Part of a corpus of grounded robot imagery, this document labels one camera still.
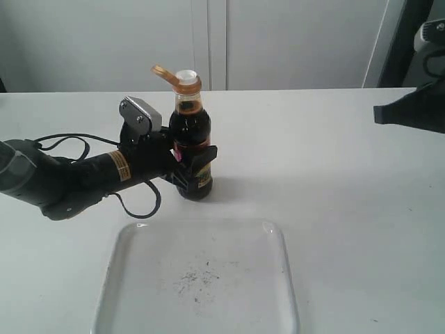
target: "white bottle cap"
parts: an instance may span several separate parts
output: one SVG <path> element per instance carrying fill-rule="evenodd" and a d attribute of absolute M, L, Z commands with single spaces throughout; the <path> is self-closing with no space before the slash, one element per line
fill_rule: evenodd
<path fill-rule="evenodd" d="M 193 70 L 181 70 L 176 72 L 175 76 L 181 85 L 188 86 L 197 83 L 197 73 Z"/>

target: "transparent tray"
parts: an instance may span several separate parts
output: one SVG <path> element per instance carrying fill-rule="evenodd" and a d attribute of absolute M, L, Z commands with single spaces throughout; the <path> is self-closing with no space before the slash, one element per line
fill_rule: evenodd
<path fill-rule="evenodd" d="M 263 221 L 128 225 L 92 333 L 298 333 L 282 233 Z"/>

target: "dark liquid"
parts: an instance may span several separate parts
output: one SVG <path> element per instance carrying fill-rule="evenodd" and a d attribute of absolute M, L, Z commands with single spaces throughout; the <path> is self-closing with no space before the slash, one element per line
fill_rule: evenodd
<path fill-rule="evenodd" d="M 195 103 L 194 101 L 182 102 L 179 109 L 192 109 L 196 107 Z M 209 114 L 203 108 L 196 113 L 189 114 L 175 110 L 170 117 L 169 126 L 176 143 L 175 154 L 181 161 L 189 160 L 195 152 L 199 152 L 209 144 L 211 122 Z M 178 191 L 189 200 L 200 200 L 210 193 L 213 184 L 210 170 L 206 181 L 207 183 L 201 187 L 196 186 L 188 191 L 178 188 Z"/>

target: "table surface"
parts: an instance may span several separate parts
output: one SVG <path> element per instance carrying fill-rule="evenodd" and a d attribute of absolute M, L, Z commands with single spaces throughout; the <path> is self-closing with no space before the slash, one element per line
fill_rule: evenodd
<path fill-rule="evenodd" d="M 283 230 L 301 333 L 445 333 L 445 136 L 373 122 L 410 89 L 203 93 L 214 189 L 184 200 L 163 180 L 150 223 L 265 218 Z M 126 93 L 0 95 L 0 140 L 85 132 L 118 139 Z M 164 117 L 172 93 L 131 93 Z M 66 142 L 54 155 L 77 156 Z M 93 143 L 92 153 L 113 148 Z M 134 212 L 154 196 L 122 192 Z M 68 221 L 0 196 L 0 332 L 89 333 L 119 230 L 115 198 Z"/>

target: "soy sauce bottle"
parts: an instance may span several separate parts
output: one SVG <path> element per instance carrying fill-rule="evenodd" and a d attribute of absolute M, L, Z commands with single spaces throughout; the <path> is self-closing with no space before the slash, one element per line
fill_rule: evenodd
<path fill-rule="evenodd" d="M 174 140 L 177 161 L 185 164 L 194 154 L 210 145 L 211 121 L 202 106 L 202 83 L 195 71 L 182 70 L 171 74 L 159 65 L 152 71 L 168 81 L 175 92 L 175 111 L 170 117 L 170 132 Z M 188 180 L 188 190 L 178 187 L 179 193 L 189 200 L 200 200 L 210 193 L 213 185 L 210 164 Z"/>

